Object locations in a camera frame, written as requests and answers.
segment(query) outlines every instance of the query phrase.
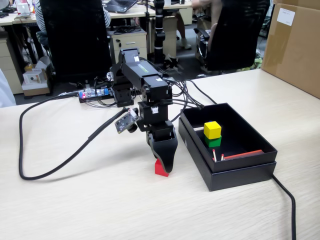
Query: yellow block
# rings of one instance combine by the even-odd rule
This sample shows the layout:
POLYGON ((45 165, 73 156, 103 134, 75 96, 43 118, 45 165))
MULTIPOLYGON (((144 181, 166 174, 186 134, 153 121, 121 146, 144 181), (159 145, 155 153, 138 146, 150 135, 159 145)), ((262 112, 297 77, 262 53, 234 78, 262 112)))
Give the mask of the yellow block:
POLYGON ((204 124, 204 135, 212 140, 221 136, 221 126, 216 121, 206 122, 204 124))

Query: red triangular block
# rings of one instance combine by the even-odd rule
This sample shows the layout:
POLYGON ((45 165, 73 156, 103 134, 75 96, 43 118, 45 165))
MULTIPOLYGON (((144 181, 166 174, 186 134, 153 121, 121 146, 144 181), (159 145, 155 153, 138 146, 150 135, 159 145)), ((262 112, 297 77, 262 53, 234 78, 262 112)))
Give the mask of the red triangular block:
POLYGON ((169 176, 169 173, 166 173, 164 168, 162 167, 159 158, 155 162, 154 172, 155 172, 155 174, 158 174, 158 175, 161 175, 161 176, 164 176, 164 177, 168 177, 169 176))

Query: black box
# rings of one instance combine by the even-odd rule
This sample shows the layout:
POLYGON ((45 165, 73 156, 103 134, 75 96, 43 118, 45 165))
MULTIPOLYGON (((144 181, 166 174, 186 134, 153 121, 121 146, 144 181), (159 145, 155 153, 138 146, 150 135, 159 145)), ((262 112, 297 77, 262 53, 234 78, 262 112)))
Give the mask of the black box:
POLYGON ((208 105, 204 109, 187 108, 179 119, 181 135, 193 161, 210 191, 269 180, 276 167, 277 150, 268 143, 227 103, 208 105), (221 127, 221 145, 209 148, 205 143, 205 123, 216 121, 221 127), (218 161, 213 161, 213 151, 218 161), (220 161, 227 156, 262 150, 264 153, 220 161))

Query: green block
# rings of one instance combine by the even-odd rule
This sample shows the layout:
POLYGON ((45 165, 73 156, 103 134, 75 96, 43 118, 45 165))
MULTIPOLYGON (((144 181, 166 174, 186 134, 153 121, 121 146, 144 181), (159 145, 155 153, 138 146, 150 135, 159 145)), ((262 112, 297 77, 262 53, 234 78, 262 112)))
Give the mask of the green block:
POLYGON ((222 136, 220 136, 219 138, 210 140, 206 136, 204 136, 204 141, 209 148, 220 147, 221 138, 222 138, 222 136))

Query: office chair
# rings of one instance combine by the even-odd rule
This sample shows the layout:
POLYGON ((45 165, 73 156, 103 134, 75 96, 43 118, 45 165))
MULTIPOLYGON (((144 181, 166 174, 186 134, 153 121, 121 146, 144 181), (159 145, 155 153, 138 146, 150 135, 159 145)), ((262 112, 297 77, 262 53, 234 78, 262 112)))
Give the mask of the office chair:
POLYGON ((195 28, 200 62, 208 71, 228 71, 253 65, 260 29, 270 0, 221 0, 222 10, 209 51, 210 35, 195 28))
POLYGON ((40 0, 56 80, 105 77, 112 60, 101 0, 40 0))

